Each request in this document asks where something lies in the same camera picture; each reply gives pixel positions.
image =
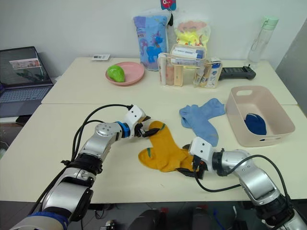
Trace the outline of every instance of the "laptop keyboard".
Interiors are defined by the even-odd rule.
[[[36,88],[26,90],[5,91],[0,97],[0,103],[41,100],[49,88]]]

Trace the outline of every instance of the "green toy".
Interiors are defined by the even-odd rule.
[[[113,65],[107,69],[108,76],[116,82],[125,82],[125,72],[122,67]]]

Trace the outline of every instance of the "silver robot arm segment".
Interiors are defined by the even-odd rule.
[[[32,214],[11,230],[65,230],[70,222],[82,219],[90,204],[90,189],[96,175],[102,172],[111,145],[122,138],[150,136],[158,130],[145,132],[142,121],[150,119],[144,111],[133,106],[124,121],[100,123],[75,160],[66,164],[65,171],[46,194],[42,212]]]
[[[241,149],[214,152],[212,145],[200,137],[193,139],[189,153],[196,159],[194,162],[203,161],[208,172],[219,176],[227,176],[250,155]],[[233,174],[239,178],[242,188],[254,204],[258,218],[265,220],[269,228],[282,225],[279,230],[307,230],[300,215],[288,204],[267,173],[258,168],[252,159],[239,165]]]

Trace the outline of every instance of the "remote control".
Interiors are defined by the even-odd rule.
[[[95,54],[92,57],[92,61],[107,61],[109,59],[109,54]]]
[[[233,68],[222,68],[222,72],[219,80],[223,79],[253,79],[256,73],[248,66],[243,67],[233,67]]]

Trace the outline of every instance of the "water bottle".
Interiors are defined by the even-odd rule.
[[[263,18],[261,30],[250,48],[248,58],[245,63],[246,66],[249,66],[255,70],[258,62],[260,61],[261,54],[267,46],[277,23],[278,18],[267,16]]]

